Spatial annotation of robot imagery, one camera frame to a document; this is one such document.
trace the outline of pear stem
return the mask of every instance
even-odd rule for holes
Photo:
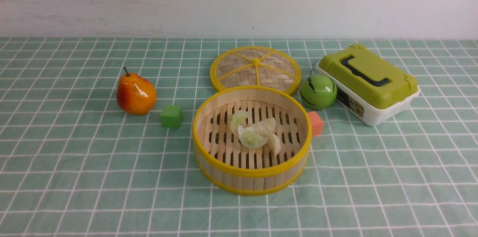
[[[123,69],[124,69],[124,71],[126,72],[126,77],[129,77],[129,76],[130,76],[130,74],[128,73],[128,70],[126,70],[126,66],[125,66],[125,67],[123,67]]]

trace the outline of yellow rim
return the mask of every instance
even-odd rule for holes
[[[274,67],[270,67],[268,65],[263,65],[261,63],[253,63],[253,60],[243,56],[243,55],[240,55],[238,53],[236,53],[238,50],[244,50],[244,49],[258,49],[258,50],[269,50],[269,53],[265,54],[264,56],[262,56],[261,58],[259,58],[258,60],[261,61],[263,60],[264,58],[266,58],[267,56],[273,54],[273,53],[277,53],[279,55],[281,55],[282,57],[286,58],[290,63],[291,65],[293,66],[294,68],[294,71],[295,71],[295,74],[291,74],[291,73],[288,73],[288,72],[284,72],[280,69],[276,69]],[[242,66],[242,67],[239,67],[237,69],[234,69],[232,70],[231,72],[227,73],[226,75],[218,78],[217,75],[216,75],[216,71],[217,71],[217,66],[219,65],[220,61],[226,57],[227,55],[229,54],[232,54],[232,55],[235,55],[235,56],[238,56],[238,57],[241,57],[243,58],[244,60],[248,60],[249,62],[251,62],[249,65],[245,65],[245,66]],[[215,91],[216,92],[220,92],[220,91],[223,91],[225,89],[227,89],[225,86],[223,86],[220,82],[220,80],[226,76],[228,76],[229,74],[233,74],[234,72],[237,72],[238,70],[240,69],[243,69],[245,67],[249,67],[249,66],[253,66],[256,70],[256,81],[257,81],[257,84],[258,86],[261,85],[261,82],[259,80],[259,74],[258,74],[258,67],[259,66],[263,66],[265,68],[269,68],[271,70],[276,70],[278,72],[281,72],[282,74],[286,74],[286,75],[290,75],[292,77],[295,77],[294,78],[294,81],[292,82],[292,84],[290,85],[290,87],[288,87],[287,89],[285,89],[285,91],[283,91],[285,94],[288,94],[290,96],[294,95],[297,90],[299,89],[299,86],[300,86],[300,82],[301,82],[301,79],[302,79],[302,72],[300,70],[300,67],[299,67],[299,64],[294,60],[292,59],[292,57],[290,57],[289,55],[285,54],[284,52],[281,52],[279,50],[275,50],[275,49],[272,49],[272,48],[267,48],[267,47],[256,47],[256,46],[249,46],[249,47],[240,47],[240,48],[235,48],[235,49],[232,49],[232,50],[229,50],[227,52],[224,52],[222,53],[221,55],[219,55],[219,57],[217,57],[217,59],[214,60],[214,62],[212,63],[211,65],[211,70],[209,71],[209,75],[210,75],[210,78],[211,78],[211,83],[212,83],[212,86],[214,87]]]
[[[282,184],[280,186],[276,186],[276,187],[273,187],[273,188],[270,188],[270,189],[265,189],[265,190],[243,190],[243,189],[237,189],[237,188],[227,186],[227,185],[222,184],[221,182],[217,181],[210,174],[208,174],[208,172],[206,172],[204,170],[204,168],[199,164],[198,157],[196,156],[196,153],[194,153],[194,158],[196,159],[196,163],[198,164],[198,167],[201,170],[201,172],[204,174],[204,176],[212,184],[214,184],[215,186],[217,186],[220,189],[224,189],[227,192],[242,195],[242,196],[263,196],[263,195],[268,195],[268,194],[272,194],[272,193],[276,193],[278,191],[281,191],[281,190],[287,188],[288,186],[290,186],[292,183],[294,183],[294,181],[297,180],[297,178],[299,178],[299,176],[304,171],[304,168],[305,168],[305,165],[306,165],[304,163],[304,165],[302,166],[300,171],[294,177],[292,177],[289,181],[285,182],[284,184]]]
[[[231,92],[231,91],[236,91],[236,90],[242,90],[242,89],[259,89],[259,90],[266,90],[270,92],[274,92],[277,94],[280,94],[290,101],[292,101],[302,112],[304,115],[306,121],[307,121],[307,137],[305,139],[304,144],[302,145],[301,149],[297,154],[295,154],[291,159],[288,161],[273,166],[269,168],[264,168],[264,169],[243,169],[239,167],[234,167],[228,164],[225,164],[224,162],[220,162],[217,159],[215,159],[211,154],[209,154],[202,144],[199,142],[198,138],[198,133],[196,132],[195,128],[198,123],[198,116],[199,113],[203,110],[203,108],[210,103],[214,98],[220,96],[221,94]],[[196,148],[198,149],[198,152],[202,155],[202,157],[213,167],[217,168],[220,171],[226,172],[227,174],[232,174],[235,176],[239,177],[248,177],[248,178],[259,178],[259,177],[268,177],[268,176],[273,176],[276,174],[279,174],[283,171],[286,171],[293,167],[295,164],[297,164],[308,152],[310,143],[311,143],[311,138],[312,138],[312,125],[309,120],[309,116],[307,115],[307,112],[305,109],[299,104],[298,101],[296,101],[294,98],[290,97],[288,94],[285,94],[281,91],[278,91],[276,89],[268,88],[268,87],[263,87],[263,86],[240,86],[240,87],[234,87],[230,89],[226,89],[224,91],[218,92],[211,96],[208,100],[206,100],[198,109],[196,112],[196,116],[194,117],[193,120],[193,127],[192,127],[192,132],[193,132],[193,140],[194,144],[196,145]]]

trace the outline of bamboo steamer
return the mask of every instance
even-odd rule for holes
[[[250,150],[234,137],[227,116],[241,109],[252,113],[247,125],[275,118],[276,135],[282,140],[276,157],[267,146]],[[304,108],[289,95],[263,86],[214,94],[198,109],[192,130],[193,153],[202,173],[219,188],[245,196],[275,193],[292,184],[305,167],[312,138]]]
[[[238,86],[263,86],[293,96],[302,73],[289,55],[266,47],[241,47],[224,52],[211,66],[210,78],[219,92]]]

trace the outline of sticker label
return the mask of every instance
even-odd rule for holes
[[[352,97],[348,96],[348,94],[346,94],[339,88],[337,88],[336,99],[340,103],[344,104],[352,112],[356,113],[357,116],[359,116],[360,118],[363,118],[363,112],[364,112],[363,106],[359,104],[357,101],[355,101]]]

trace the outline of orange cube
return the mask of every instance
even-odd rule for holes
[[[310,124],[312,125],[312,137],[320,135],[324,128],[324,121],[322,121],[316,111],[307,114],[309,115]]]

